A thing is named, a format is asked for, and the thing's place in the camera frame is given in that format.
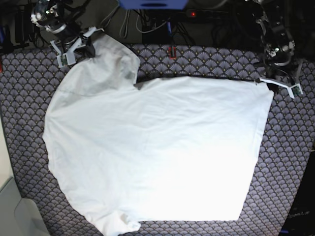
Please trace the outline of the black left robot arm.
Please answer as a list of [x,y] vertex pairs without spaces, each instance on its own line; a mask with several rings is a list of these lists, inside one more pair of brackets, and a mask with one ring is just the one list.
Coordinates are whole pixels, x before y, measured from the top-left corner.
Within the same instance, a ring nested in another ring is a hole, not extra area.
[[265,69],[265,76],[260,80],[267,83],[272,91],[285,88],[293,97],[296,82],[289,70],[295,42],[285,27],[286,7],[284,0],[248,1],[250,13],[260,28],[259,41],[263,47],[261,62],[254,64],[254,67]]

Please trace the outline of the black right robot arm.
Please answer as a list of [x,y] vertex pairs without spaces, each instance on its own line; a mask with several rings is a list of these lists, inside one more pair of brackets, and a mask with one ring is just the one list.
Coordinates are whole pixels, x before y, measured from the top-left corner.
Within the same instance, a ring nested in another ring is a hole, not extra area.
[[39,28],[57,38],[56,46],[65,53],[75,41],[80,39],[81,44],[74,51],[80,55],[93,58],[95,48],[89,36],[84,34],[87,29],[82,29],[78,19],[86,12],[90,1],[72,7],[72,0],[39,0],[31,12],[31,22]]

